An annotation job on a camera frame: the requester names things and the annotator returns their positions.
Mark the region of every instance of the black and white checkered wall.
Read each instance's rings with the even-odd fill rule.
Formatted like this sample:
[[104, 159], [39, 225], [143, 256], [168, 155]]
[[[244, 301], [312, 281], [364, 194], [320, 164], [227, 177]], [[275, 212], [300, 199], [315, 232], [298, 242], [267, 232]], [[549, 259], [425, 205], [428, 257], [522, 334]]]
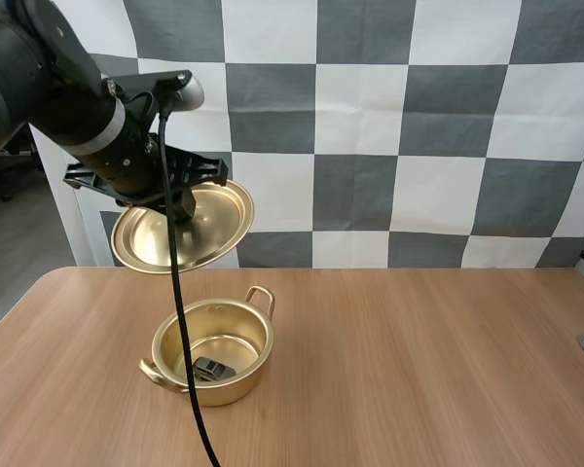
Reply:
[[256, 203], [223, 266], [577, 261], [584, 0], [57, 3], [107, 74], [201, 81], [168, 142]]

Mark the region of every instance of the floor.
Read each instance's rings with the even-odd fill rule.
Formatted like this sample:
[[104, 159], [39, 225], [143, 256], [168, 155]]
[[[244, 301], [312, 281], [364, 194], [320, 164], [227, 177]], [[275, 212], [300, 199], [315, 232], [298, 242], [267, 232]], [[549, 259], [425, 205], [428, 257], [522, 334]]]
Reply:
[[43, 173], [26, 176], [20, 192], [0, 201], [0, 320], [46, 272], [75, 266]]

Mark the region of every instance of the pot lid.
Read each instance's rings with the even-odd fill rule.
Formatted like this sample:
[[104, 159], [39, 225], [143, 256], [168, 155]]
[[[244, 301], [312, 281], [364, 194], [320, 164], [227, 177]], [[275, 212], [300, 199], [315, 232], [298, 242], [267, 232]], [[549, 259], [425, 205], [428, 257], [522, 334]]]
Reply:
[[[180, 272], [217, 260], [246, 235], [253, 222], [249, 193], [238, 183], [193, 187], [196, 207], [190, 222], [175, 226]], [[117, 220], [112, 233], [115, 256], [129, 268], [150, 274], [170, 273], [166, 217], [152, 209], [132, 207]]]

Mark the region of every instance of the aluminum pot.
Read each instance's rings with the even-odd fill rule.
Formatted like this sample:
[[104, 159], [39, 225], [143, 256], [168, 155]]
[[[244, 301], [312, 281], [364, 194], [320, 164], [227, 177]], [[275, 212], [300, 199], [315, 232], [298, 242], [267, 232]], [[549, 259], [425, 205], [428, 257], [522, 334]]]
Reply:
[[[255, 292], [269, 299], [264, 312], [250, 301]], [[207, 357], [236, 371], [233, 377], [218, 381], [196, 380], [201, 406], [222, 406], [246, 395], [257, 384], [273, 348], [273, 293], [251, 287], [244, 302], [209, 299], [184, 307], [193, 362]], [[186, 394], [184, 353], [175, 314], [158, 328], [152, 343], [153, 362], [142, 359], [139, 368], [155, 384]]]

